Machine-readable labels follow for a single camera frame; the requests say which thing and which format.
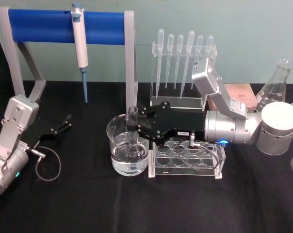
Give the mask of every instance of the light blue wall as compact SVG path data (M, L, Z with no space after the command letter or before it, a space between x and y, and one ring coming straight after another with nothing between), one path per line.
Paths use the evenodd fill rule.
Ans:
M134 10L140 82L150 81L151 44L165 34L213 35L216 68L227 83L265 83L280 58L293 61L293 0L81 0L87 11ZM0 0L1 6L70 9L68 0ZM80 81L73 44L31 43L47 80ZM88 46L90 81L125 81L125 52L120 46ZM32 79L21 59L23 78ZM288 82L293 83L293 70Z

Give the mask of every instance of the plastic dropper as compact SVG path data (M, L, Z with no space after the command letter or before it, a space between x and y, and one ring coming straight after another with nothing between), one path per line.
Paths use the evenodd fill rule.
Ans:
M169 69L170 69L170 58L171 58L171 52L172 52L173 45L174 45L174 35L169 34L168 35L168 42L167 42L168 56L167 56L167 64L166 64L166 86L165 86L165 88L167 88L167 83L168 83Z
M183 47L183 35L178 36L177 41L177 60L176 60L176 69L175 69L175 89L176 89L176 82L177 82L177 76L179 71L179 63L180 63L180 57L181 57L181 51Z
M206 42L206 57L208 57L210 54L212 44L213 44L213 36L210 35L210 36L208 36L207 42Z
M187 69L189 67L189 60L191 56L191 50L193 47L194 37L195 37L195 32L193 30L189 31L189 35L187 36L187 43L186 43L186 58L185 58L185 65L184 65L184 71L183 71L183 79L181 84L180 98L182 97L182 94L184 91Z
M196 59L195 61L198 63L199 57L200 57L200 51L201 51L201 47L203 46L203 41L204 41L204 37L202 35L199 35L197 38L197 42L196 42Z
M160 80L161 80L161 66L162 66L162 54L164 48L164 30L158 30L157 36L157 50L158 50L158 62L157 62L157 77L156 77L156 98L158 91L160 89Z

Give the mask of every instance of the black table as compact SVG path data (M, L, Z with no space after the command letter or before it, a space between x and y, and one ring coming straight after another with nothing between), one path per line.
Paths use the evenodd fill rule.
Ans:
M26 82L29 92L30 82ZM147 105L149 84L139 84L138 105ZM258 91L261 85L253 85ZM36 156L0 196L0 233L293 233L293 143L282 156L255 146L229 146L223 179L212 177L122 177L112 167L106 125L125 111L123 83L48 82L41 121L73 115L72 130L53 145L62 160L58 180L34 173ZM10 87L0 88L0 120ZM293 102L293 85L287 87Z

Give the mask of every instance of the blue bar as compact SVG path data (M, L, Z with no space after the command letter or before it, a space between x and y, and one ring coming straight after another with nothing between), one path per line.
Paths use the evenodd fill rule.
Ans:
M9 9L16 42L74 43L70 11ZM85 12L86 42L124 45L124 13Z

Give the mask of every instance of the cable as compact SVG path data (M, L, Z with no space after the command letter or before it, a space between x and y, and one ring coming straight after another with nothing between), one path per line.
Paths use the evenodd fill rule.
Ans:
M35 165L35 173L36 173L36 175L37 175L41 180L46 181L46 182L51 182L51 181L56 180L56 179L59 177L60 172L61 172L61 161L60 161L60 158L59 158L58 154L57 154L55 151L53 151L51 148L48 148L48 147L38 146L38 147L36 147L36 148L42 148L42 149L46 149L46 150L51 151L52 153L54 153L54 154L56 155L56 157L57 157L57 159L58 159L58 162L59 162L59 170L58 170L57 175L56 175L54 178L52 178L52 179L45 179L45 178L43 178L42 176L40 176L40 175L39 175L39 172L38 172L38 165L39 165L39 163L41 162L41 157L40 157L40 158L38 159L38 162L37 162L36 165Z
M202 147L203 149L205 149L206 151L208 151L208 152L209 152L209 153L215 158L215 160L216 160L216 164L214 165L214 167L211 168L211 169L206 170L206 169L199 169L199 168L197 168L197 167L194 167L194 166L190 165L190 164L187 163L185 160L183 160L182 157L181 157L181 154L180 154L180 152L179 152L180 144L181 144L181 142L178 143L178 147L177 147L177 153L178 153L178 156L179 156L179 158L181 159L181 161L184 162L184 164L186 164L186 165L189 166L190 168L192 168L192 169L194 169L194 170L196 170L196 171L207 172L207 171L213 171L213 170L215 170L215 169L217 168L217 166L219 165L219 159L218 159L218 157L213 153L213 151L209 150L207 147L204 147L204 146L199 146L199 147Z

